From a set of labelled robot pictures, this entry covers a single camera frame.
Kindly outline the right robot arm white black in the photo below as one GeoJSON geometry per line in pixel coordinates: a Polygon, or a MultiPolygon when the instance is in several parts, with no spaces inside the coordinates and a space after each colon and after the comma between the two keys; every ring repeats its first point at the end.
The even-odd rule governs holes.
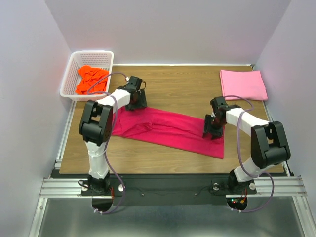
{"type": "Polygon", "coordinates": [[[260,119],[239,105],[229,105],[224,96],[210,101],[213,113],[205,115],[203,136],[220,139],[225,125],[234,125],[237,136],[243,131],[250,137],[250,158],[239,162],[229,175],[224,190],[235,194],[249,188],[253,179],[267,169],[290,159],[291,153],[281,122],[260,119]]]}

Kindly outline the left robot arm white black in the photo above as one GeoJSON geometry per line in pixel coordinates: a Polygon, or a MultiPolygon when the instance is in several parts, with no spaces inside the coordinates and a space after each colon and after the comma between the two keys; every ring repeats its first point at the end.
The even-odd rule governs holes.
{"type": "Polygon", "coordinates": [[[147,106],[145,89],[141,87],[146,82],[135,76],[125,80],[126,84],[113,93],[100,92],[106,97],[87,101],[79,124],[79,134],[82,135],[89,157],[87,184],[80,185],[100,195],[106,194],[110,189],[106,149],[118,120],[118,110],[122,107],[135,110],[147,106]]]}

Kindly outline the magenta red t-shirt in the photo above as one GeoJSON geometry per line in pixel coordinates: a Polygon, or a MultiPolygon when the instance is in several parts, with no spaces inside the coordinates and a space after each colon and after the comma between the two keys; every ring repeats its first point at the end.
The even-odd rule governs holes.
{"type": "Polygon", "coordinates": [[[204,120],[151,107],[118,110],[112,134],[214,158],[224,158],[224,138],[203,137],[204,120]]]}

